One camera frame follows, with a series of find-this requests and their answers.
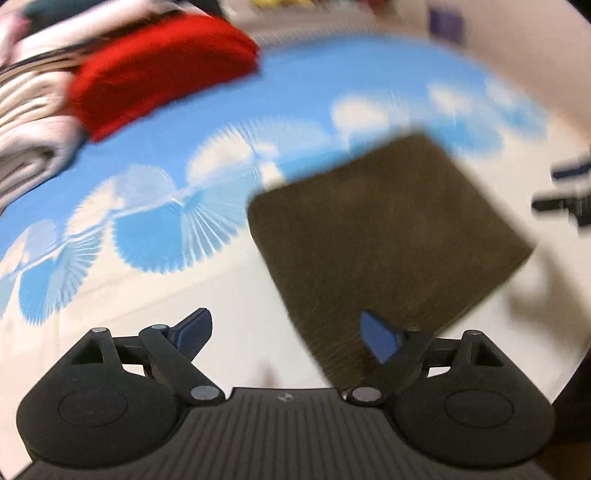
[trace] folded striped towel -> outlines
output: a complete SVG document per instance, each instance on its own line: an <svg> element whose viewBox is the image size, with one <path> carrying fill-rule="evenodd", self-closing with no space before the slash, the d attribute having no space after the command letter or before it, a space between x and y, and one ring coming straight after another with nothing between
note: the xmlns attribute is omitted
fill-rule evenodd
<svg viewBox="0 0 591 480"><path fill-rule="evenodd" d="M69 165L82 140L73 116L33 120L0 136L0 212Z"/></svg>
<svg viewBox="0 0 591 480"><path fill-rule="evenodd" d="M103 44L97 38L57 48L20 60L0 69L0 85L26 72L49 72L52 70L71 69L80 66L82 62Z"/></svg>
<svg viewBox="0 0 591 480"><path fill-rule="evenodd" d="M0 87L0 135L18 125L56 114L66 104L74 74L28 72Z"/></svg>

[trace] black object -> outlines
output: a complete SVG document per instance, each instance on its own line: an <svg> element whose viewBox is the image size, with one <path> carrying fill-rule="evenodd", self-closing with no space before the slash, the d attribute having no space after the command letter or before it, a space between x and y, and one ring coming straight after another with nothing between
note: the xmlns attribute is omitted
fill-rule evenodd
<svg viewBox="0 0 591 480"><path fill-rule="evenodd" d="M182 0L174 0L175 3L180 3ZM226 18L220 3L217 0L186 0L191 5L200 8L208 15L213 15L214 17L221 17Z"/></svg>
<svg viewBox="0 0 591 480"><path fill-rule="evenodd" d="M583 197L538 197L532 200L531 208L540 213L566 210L576 218L579 228L591 225L591 193Z"/></svg>
<svg viewBox="0 0 591 480"><path fill-rule="evenodd" d="M429 8L429 32L457 45L464 45L464 19L459 10L453 8Z"/></svg>
<svg viewBox="0 0 591 480"><path fill-rule="evenodd" d="M138 337L88 332L18 409L34 462L17 478L550 479L532 457L552 406L482 332L397 331L395 353L346 398L235 388L225 400L181 353L210 331L200 309ZM426 378L440 366L449 372Z"/></svg>
<svg viewBox="0 0 591 480"><path fill-rule="evenodd" d="M585 17L587 22L591 22L591 0L569 0L569 2Z"/></svg>
<svg viewBox="0 0 591 480"><path fill-rule="evenodd" d="M552 444L591 442L591 356L587 356L553 403Z"/></svg>
<svg viewBox="0 0 591 480"><path fill-rule="evenodd" d="M577 162L565 164L560 167L552 168L551 175L554 180L570 179L573 177L580 177L588 175L591 171L591 157L586 155L580 158Z"/></svg>

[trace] ribbed black plate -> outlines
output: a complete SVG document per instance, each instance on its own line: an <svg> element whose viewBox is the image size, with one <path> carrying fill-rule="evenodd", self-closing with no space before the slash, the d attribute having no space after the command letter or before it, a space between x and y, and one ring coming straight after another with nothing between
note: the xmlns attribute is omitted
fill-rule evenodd
<svg viewBox="0 0 591 480"><path fill-rule="evenodd" d="M35 462L18 480L550 480L533 462L467 471L412 450L381 410L333 389L238 388L218 407L194 408L172 439L135 462L76 471Z"/></svg>

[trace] blue object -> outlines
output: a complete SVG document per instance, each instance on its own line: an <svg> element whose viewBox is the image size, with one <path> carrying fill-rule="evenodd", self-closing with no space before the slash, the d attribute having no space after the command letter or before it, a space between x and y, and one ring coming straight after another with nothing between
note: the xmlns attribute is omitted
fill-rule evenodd
<svg viewBox="0 0 591 480"><path fill-rule="evenodd" d="M591 171L591 161L589 157L581 158L578 163L563 165L560 168L553 168L551 175L554 180L570 179L588 175Z"/></svg>
<svg viewBox="0 0 591 480"><path fill-rule="evenodd" d="M212 314L208 309L193 312L170 328L167 339L189 360L193 360L212 337Z"/></svg>
<svg viewBox="0 0 591 480"><path fill-rule="evenodd" d="M429 31L458 45L464 43L464 19L457 10L431 7Z"/></svg>
<svg viewBox="0 0 591 480"><path fill-rule="evenodd" d="M391 329L369 310L361 314L361 339L376 360L384 364L404 343L404 332Z"/></svg>

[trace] white fabric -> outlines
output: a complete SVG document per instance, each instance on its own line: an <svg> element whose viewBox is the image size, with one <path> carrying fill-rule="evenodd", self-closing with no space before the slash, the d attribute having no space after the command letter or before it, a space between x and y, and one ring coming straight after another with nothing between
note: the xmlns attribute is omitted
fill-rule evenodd
<svg viewBox="0 0 591 480"><path fill-rule="evenodd" d="M41 118L0 137L0 210L58 174L80 144L73 116Z"/></svg>
<svg viewBox="0 0 591 480"><path fill-rule="evenodd" d="M57 113L66 104L73 79L70 72L28 72L0 87L0 135Z"/></svg>
<svg viewBox="0 0 591 480"><path fill-rule="evenodd" d="M165 0L107 0L41 30L15 45L14 61L66 47L131 25L152 15Z"/></svg>

